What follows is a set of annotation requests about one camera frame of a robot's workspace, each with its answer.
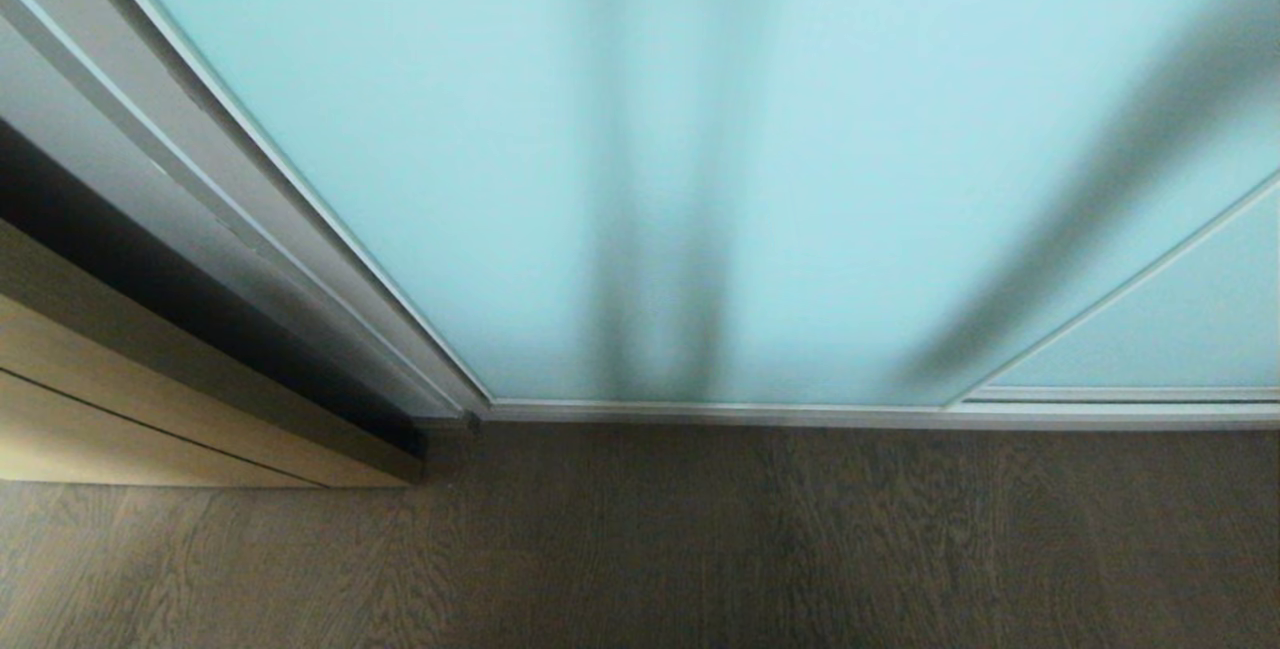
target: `wooden floor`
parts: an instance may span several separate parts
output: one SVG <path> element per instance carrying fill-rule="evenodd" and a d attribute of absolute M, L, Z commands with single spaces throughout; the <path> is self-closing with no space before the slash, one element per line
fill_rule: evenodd
<path fill-rule="evenodd" d="M 1280 646 L 1275 431 L 433 453 L 411 490 L 0 485 L 0 646 Z"/>

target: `dark wood flooring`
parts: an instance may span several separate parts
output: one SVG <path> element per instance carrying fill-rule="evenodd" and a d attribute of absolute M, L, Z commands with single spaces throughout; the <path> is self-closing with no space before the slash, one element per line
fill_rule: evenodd
<path fill-rule="evenodd" d="M 0 485 L 0 646 L 1280 646 L 1277 434 L 490 425 L 410 490 Z"/>

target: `frosted glass panel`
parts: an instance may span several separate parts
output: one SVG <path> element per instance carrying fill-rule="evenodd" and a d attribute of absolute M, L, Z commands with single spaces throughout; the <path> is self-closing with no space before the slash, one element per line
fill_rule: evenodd
<path fill-rule="evenodd" d="M 1277 207 L 1253 207 L 1000 384 L 1280 387 Z"/>
<path fill-rule="evenodd" d="M 1274 0 L 155 0 L 504 398 L 940 405 L 1280 166 Z"/>

